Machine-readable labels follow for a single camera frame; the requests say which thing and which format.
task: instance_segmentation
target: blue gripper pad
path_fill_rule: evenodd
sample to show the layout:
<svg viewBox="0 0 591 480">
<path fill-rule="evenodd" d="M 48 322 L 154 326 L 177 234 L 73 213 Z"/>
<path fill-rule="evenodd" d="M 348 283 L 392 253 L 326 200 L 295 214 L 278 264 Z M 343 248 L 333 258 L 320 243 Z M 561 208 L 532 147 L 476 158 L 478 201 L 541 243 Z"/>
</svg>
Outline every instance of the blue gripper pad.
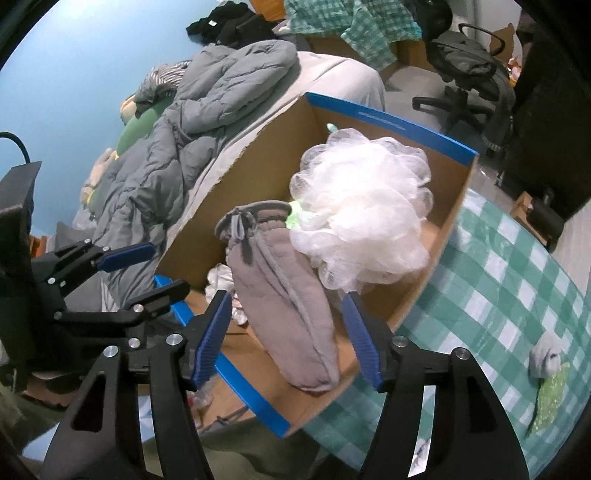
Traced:
<svg viewBox="0 0 591 480">
<path fill-rule="evenodd" d="M 230 320 L 232 320 L 232 296 L 227 291 L 218 290 L 211 304 L 216 303 L 219 295 L 222 295 L 223 299 L 195 352 L 193 384 L 197 389 L 201 388 L 213 375 L 217 356 L 222 349 L 223 339 L 228 331 Z"/>
<path fill-rule="evenodd" d="M 343 299 L 341 308 L 345 328 L 353 344 L 357 360 L 359 360 L 363 378 L 375 390 L 380 390 L 384 378 L 380 369 L 379 351 L 350 294 L 347 294 Z"/>
<path fill-rule="evenodd" d="M 118 248 L 103 255 L 96 264 L 96 269 L 103 272 L 114 272 L 121 268 L 151 260 L 156 254 L 156 247 L 150 242 Z"/>
</svg>

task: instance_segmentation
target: green pillow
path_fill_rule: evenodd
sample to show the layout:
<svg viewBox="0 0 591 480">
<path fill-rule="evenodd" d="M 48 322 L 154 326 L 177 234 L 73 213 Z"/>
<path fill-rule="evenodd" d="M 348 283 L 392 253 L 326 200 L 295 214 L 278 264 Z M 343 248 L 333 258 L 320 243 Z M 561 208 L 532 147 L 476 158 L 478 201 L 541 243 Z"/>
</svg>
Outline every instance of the green pillow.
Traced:
<svg viewBox="0 0 591 480">
<path fill-rule="evenodd" d="M 168 96 L 156 102 L 152 107 L 148 108 L 139 118 L 132 117 L 123 129 L 123 133 L 119 137 L 117 143 L 117 155 L 121 156 L 140 138 L 144 138 L 152 132 L 152 128 L 156 120 L 160 118 L 166 107 L 168 107 L 174 100 L 174 96 Z"/>
</svg>

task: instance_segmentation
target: drawstring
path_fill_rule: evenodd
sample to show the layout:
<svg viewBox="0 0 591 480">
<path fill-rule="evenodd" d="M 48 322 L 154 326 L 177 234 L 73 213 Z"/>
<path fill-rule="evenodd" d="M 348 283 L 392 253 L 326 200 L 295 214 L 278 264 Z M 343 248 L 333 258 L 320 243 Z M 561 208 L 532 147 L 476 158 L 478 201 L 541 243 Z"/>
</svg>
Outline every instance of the drawstring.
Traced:
<svg viewBox="0 0 591 480">
<path fill-rule="evenodd" d="M 247 210 L 236 209 L 230 218 L 230 239 L 238 244 L 246 238 L 248 230 L 257 230 L 254 215 Z"/>
</svg>

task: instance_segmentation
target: chair base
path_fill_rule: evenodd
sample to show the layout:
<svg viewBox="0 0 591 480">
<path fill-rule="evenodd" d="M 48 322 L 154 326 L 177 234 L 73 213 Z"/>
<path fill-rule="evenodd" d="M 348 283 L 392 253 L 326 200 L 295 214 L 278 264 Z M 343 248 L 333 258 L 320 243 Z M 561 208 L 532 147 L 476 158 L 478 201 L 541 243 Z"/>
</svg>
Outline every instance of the chair base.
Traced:
<svg viewBox="0 0 591 480">
<path fill-rule="evenodd" d="M 462 89 L 453 90 L 445 87 L 445 98 L 414 97 L 413 109 L 419 110 L 423 105 L 433 106 L 449 112 L 441 132 L 448 134 L 460 120 L 465 121 L 478 133 L 482 133 L 485 122 L 481 122 L 476 115 L 486 115 L 488 122 L 494 113 L 492 108 L 482 105 L 468 105 L 468 92 Z"/>
</svg>

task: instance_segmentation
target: blue wall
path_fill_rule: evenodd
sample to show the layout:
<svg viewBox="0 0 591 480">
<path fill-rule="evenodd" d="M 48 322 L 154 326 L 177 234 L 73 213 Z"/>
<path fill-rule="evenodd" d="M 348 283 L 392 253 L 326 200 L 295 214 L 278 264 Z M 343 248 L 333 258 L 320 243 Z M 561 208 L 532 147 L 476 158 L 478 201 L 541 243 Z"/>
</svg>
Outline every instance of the blue wall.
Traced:
<svg viewBox="0 0 591 480">
<path fill-rule="evenodd" d="M 42 160 L 35 187 L 36 233 L 70 224 L 98 156 L 114 147 L 119 106 L 159 63 L 201 47 L 185 28 L 215 0 L 60 0 L 0 70 L 0 131 L 17 134 Z M 0 177 L 22 161 L 0 139 Z"/>
</svg>

